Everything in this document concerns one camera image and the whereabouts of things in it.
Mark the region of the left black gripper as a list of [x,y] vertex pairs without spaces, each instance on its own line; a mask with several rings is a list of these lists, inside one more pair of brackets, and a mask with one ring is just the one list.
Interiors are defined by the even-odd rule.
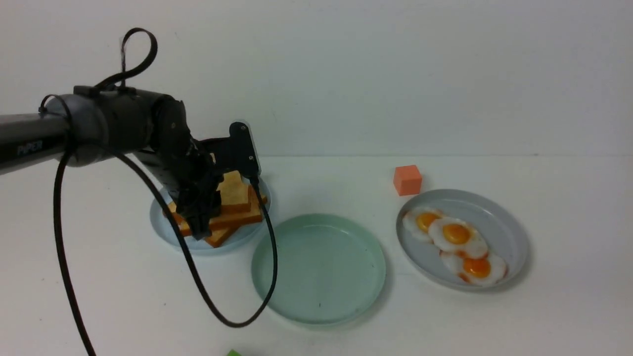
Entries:
[[222,199],[217,189],[223,181],[223,171],[217,169],[212,151],[222,144],[223,138],[189,138],[177,145],[172,141],[134,153],[167,190],[176,204],[176,213],[186,218],[196,240],[212,234],[210,220],[221,212]]

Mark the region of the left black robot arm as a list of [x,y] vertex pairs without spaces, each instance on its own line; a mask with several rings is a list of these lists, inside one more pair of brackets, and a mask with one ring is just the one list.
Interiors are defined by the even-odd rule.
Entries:
[[133,154],[168,189],[192,236],[207,237],[220,212],[222,172],[188,128],[184,103],[134,89],[50,95],[36,113],[1,116],[0,166],[6,174],[68,155],[72,167]]

